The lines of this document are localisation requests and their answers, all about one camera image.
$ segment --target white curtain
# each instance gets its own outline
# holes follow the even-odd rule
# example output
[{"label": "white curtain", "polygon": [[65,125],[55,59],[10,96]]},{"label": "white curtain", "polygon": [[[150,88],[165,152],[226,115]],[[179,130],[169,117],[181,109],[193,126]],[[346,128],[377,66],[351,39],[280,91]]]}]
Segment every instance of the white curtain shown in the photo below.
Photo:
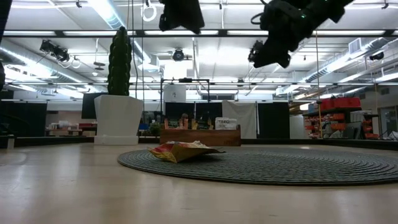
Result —
[{"label": "white curtain", "polygon": [[256,139],[256,105],[223,101],[223,117],[234,118],[241,125],[242,139]]}]

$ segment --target gray rug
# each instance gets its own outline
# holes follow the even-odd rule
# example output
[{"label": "gray rug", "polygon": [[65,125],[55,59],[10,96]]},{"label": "gray rug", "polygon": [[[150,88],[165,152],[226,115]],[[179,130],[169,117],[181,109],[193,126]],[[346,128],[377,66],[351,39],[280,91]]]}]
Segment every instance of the gray rug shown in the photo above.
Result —
[{"label": "gray rug", "polygon": [[368,185],[398,182],[398,159],[353,152],[286,148],[224,147],[178,164],[147,150],[121,154],[133,169],[200,180],[264,185]]}]

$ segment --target light wooden floor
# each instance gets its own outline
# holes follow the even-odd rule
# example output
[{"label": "light wooden floor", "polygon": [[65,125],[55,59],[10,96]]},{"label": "light wooden floor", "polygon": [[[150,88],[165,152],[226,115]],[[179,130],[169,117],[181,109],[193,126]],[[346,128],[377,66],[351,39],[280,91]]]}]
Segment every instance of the light wooden floor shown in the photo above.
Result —
[{"label": "light wooden floor", "polygon": [[[225,184],[149,174],[117,163],[120,153],[145,147],[77,144],[0,151],[0,223],[398,223],[398,184]],[[398,157],[391,151],[333,149]]]}]

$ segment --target chip bag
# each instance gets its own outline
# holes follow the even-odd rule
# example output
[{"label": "chip bag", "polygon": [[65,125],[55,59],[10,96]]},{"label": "chip bag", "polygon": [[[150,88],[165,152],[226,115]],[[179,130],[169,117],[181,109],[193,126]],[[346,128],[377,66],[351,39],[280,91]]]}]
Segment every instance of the chip bag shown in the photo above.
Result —
[{"label": "chip bag", "polygon": [[154,149],[148,148],[156,158],[178,163],[195,156],[211,154],[211,153],[224,153],[217,149],[205,146],[199,141],[187,142],[167,142]]}]

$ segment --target white planter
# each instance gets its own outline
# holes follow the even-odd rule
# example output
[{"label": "white planter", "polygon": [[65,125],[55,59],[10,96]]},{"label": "white planter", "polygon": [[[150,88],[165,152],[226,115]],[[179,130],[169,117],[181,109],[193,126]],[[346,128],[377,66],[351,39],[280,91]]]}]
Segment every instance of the white planter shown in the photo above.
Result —
[{"label": "white planter", "polygon": [[143,102],[130,96],[103,95],[94,99],[97,135],[94,144],[133,146],[138,144],[138,126]]}]

